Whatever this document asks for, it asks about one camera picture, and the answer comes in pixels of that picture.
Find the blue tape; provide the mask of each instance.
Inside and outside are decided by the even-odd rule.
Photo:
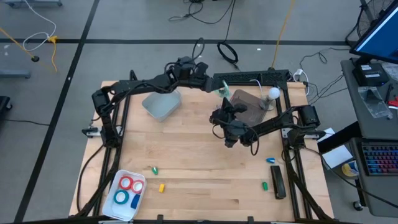
[[[121,201],[121,202],[119,202],[118,199],[117,199],[117,196],[118,196],[119,193],[124,193],[124,200]],[[122,205],[122,204],[126,203],[126,202],[129,200],[129,193],[127,193],[125,190],[118,190],[118,191],[114,194],[113,200],[114,200],[114,202],[115,202],[116,204]]]
[[[131,208],[137,209],[138,201],[139,201],[139,194],[136,194],[131,202]]]

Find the wooden table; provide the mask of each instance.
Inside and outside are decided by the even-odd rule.
[[[103,82],[103,86],[112,83]],[[307,104],[302,83],[288,83],[288,87],[292,106]],[[237,89],[260,96],[258,86],[231,86],[232,92]],[[148,94],[131,97],[120,169],[143,174],[147,179],[144,200],[136,219],[155,220],[158,214],[163,214],[165,220],[245,221],[248,216],[253,216],[255,221],[294,221],[285,163],[280,158],[280,131],[260,138],[256,156],[240,143],[228,149],[222,139],[211,133],[212,125],[208,122],[211,112],[221,104],[221,98],[214,93],[189,88],[178,88],[178,91],[182,94],[182,104],[162,123],[141,105]],[[276,110],[269,111],[264,120],[276,115]],[[222,135],[221,129],[216,128],[216,133]],[[88,140],[82,164],[101,144],[101,138]],[[306,140],[306,144],[317,150],[314,140]],[[308,191],[332,217],[320,157],[306,150],[301,150],[301,156]],[[283,200],[274,197],[270,164],[265,161],[268,157],[275,157],[282,170],[287,190]],[[80,206],[90,199],[98,186],[103,159],[104,149],[84,173]],[[158,167],[158,175],[152,173],[152,166]],[[262,181],[268,183],[267,192],[262,189]],[[159,193],[160,184],[165,184],[164,193]],[[298,189],[296,191],[301,217],[305,217],[301,194]],[[105,190],[102,202],[107,193]],[[75,193],[70,214],[76,212]]]

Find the desk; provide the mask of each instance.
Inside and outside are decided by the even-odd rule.
[[[307,104],[301,83],[289,83],[288,86],[292,106]],[[261,94],[258,86],[231,86],[231,91],[236,89],[257,96]],[[287,173],[280,158],[280,131],[260,138],[257,156],[252,156],[249,147],[239,143],[228,149],[222,139],[211,133],[212,125],[208,122],[211,112],[221,104],[221,98],[189,88],[178,88],[178,91],[182,94],[182,104],[163,123],[157,122],[142,107],[141,102],[148,94],[134,95],[130,100],[119,168],[143,174],[147,179],[144,200],[136,219],[155,220],[158,214],[163,214],[165,220],[245,221],[248,216],[253,216],[255,221],[294,221]],[[276,110],[270,111],[265,119],[276,114]],[[95,123],[95,126],[100,125],[99,121]],[[221,129],[216,128],[216,133],[221,134]],[[315,141],[306,143],[307,147],[317,149]],[[88,140],[83,164],[101,144],[100,138]],[[274,197],[270,164],[265,161],[267,157],[275,157],[282,170],[287,190],[283,200]],[[302,150],[301,157],[308,191],[333,217],[319,156]],[[97,188],[103,158],[104,150],[86,168],[81,206]],[[158,167],[158,175],[152,173],[151,166]],[[269,185],[267,192],[262,189],[262,180]],[[160,184],[165,184],[162,194],[158,192]],[[105,190],[102,202],[107,193]],[[75,200],[76,193],[71,215],[77,212]],[[297,200],[300,216],[305,217],[298,190]]]
[[[397,113],[395,110],[392,111],[394,116],[392,120],[388,120],[386,117],[374,119],[358,93],[358,83],[352,72],[354,69],[352,61],[341,61],[341,67],[358,121],[320,142],[318,144],[319,151],[324,153],[348,142],[351,153],[358,160],[360,176],[356,181],[356,185],[379,197],[390,200],[392,203],[397,203],[398,195],[396,194],[396,186],[398,185],[398,178],[367,176],[363,169],[362,162],[360,161],[359,149],[356,147],[357,142],[359,142],[361,138],[398,141]],[[398,95],[398,83],[390,78],[390,81],[377,88],[382,99],[386,96],[390,83],[394,86],[394,90],[392,90],[390,94],[390,100],[394,98],[394,95]],[[358,194],[361,204],[368,206],[369,211],[373,215],[398,217],[396,208],[369,197],[367,194],[361,192],[358,192]]]

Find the plastic tray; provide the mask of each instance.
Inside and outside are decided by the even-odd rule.
[[[142,106],[156,120],[162,122],[181,105],[181,93],[174,90],[168,94],[151,93],[142,101]]]
[[[131,202],[136,195],[131,189],[126,190],[127,193],[129,194],[129,199],[126,203],[120,205],[117,204],[114,201],[114,195],[118,190],[121,190],[119,186],[119,181],[122,177],[128,176],[133,179],[133,182],[135,180],[141,180],[144,182],[144,185],[142,186],[142,191],[140,193],[139,201],[137,204],[137,208],[133,209],[131,208]],[[145,188],[146,188],[147,182],[145,180],[145,177],[141,174],[136,174],[133,172],[129,172],[126,170],[119,170],[117,171],[114,180],[112,182],[111,189],[109,190],[108,196],[106,196],[105,204],[104,207],[102,208],[102,213],[108,217],[111,218],[117,218],[118,220],[122,220],[125,222],[128,222],[132,220],[138,212],[139,206],[142,202],[142,198],[144,196]]]

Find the monitor screen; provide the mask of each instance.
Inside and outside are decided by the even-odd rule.
[[[351,53],[398,63],[398,1],[360,38]]]

